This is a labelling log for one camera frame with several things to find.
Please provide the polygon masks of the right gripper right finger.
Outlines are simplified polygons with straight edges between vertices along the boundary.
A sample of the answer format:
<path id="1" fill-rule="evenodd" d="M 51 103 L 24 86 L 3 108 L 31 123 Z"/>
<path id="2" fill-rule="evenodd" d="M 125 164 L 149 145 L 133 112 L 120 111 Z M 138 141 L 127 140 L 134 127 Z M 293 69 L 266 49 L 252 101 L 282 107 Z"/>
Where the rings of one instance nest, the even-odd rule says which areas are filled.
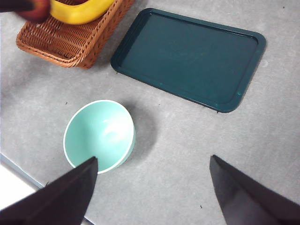
<path id="1" fill-rule="evenodd" d="M 298 225 L 300 206 L 266 188 L 216 155 L 210 174 L 228 225 Z"/>

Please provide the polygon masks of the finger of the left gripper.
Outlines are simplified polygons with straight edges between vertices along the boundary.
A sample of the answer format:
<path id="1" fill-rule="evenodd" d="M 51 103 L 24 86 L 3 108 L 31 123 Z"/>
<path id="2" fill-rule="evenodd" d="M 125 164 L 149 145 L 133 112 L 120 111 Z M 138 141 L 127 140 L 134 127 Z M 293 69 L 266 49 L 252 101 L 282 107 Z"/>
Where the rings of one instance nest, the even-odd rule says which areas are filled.
<path id="1" fill-rule="evenodd" d="M 33 9 L 33 3 L 29 0 L 1 0 L 1 12 L 21 12 Z"/>

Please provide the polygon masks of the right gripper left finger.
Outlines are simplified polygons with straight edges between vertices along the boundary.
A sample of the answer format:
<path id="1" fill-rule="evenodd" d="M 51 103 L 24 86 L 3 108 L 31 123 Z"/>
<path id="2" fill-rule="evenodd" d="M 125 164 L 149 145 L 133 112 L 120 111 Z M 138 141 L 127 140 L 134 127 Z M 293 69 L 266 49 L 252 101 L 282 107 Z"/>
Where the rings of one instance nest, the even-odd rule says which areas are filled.
<path id="1" fill-rule="evenodd" d="M 91 157 L 0 212 L 2 225 L 79 225 L 91 201 L 98 161 Z"/>

